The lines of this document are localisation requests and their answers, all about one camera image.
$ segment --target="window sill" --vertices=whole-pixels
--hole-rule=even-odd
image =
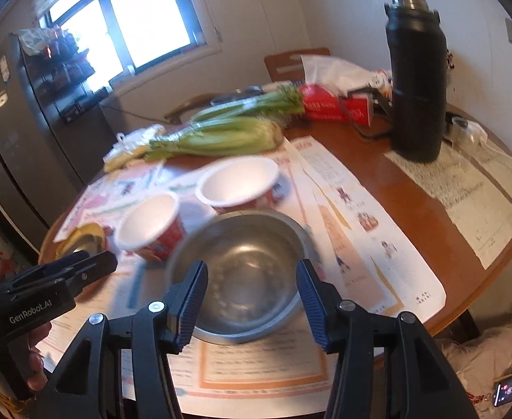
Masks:
[[[142,85],[145,85],[147,82],[156,79],[157,77],[167,74],[170,71],[174,71],[184,65],[193,63],[194,61],[201,60],[202,58],[208,57],[210,55],[214,55],[216,53],[221,52],[221,46],[218,44],[217,46],[209,46],[205,45],[202,47],[198,47],[191,52],[183,53],[174,58],[170,58],[162,63],[155,65],[146,71],[139,73],[138,75],[130,78],[123,85],[119,86],[117,89],[113,90],[109,96],[106,97],[104,102],[110,103],[113,99],[118,99],[119,97],[123,97],[129,92],[139,88]]]

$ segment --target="finger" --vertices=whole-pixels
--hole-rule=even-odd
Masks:
[[[27,380],[27,386],[31,390],[42,390],[46,386],[46,375],[43,372],[35,373]]]
[[[35,346],[42,339],[46,338],[51,329],[52,323],[48,322],[29,332],[29,346]]]
[[[44,368],[43,358],[32,351],[29,355],[29,367],[31,367],[31,370],[34,372],[42,372]]]

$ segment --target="person's clothing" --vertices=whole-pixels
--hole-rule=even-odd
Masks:
[[[459,345],[438,341],[458,374],[481,419],[500,419],[511,403],[495,408],[492,395],[497,380],[512,374],[512,323],[488,329],[476,339]]]

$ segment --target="water bottle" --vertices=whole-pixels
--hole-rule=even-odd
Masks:
[[[385,5],[392,58],[392,149],[414,162],[438,157],[446,114],[446,37],[426,0]]]

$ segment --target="paper cup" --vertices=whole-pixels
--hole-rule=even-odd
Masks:
[[[149,262],[166,260],[184,237],[174,192],[148,198],[128,211],[116,229],[114,243]]]
[[[273,206],[273,185],[278,177],[279,167],[267,157],[237,157],[206,172],[199,180],[195,194],[217,214],[270,208]]]

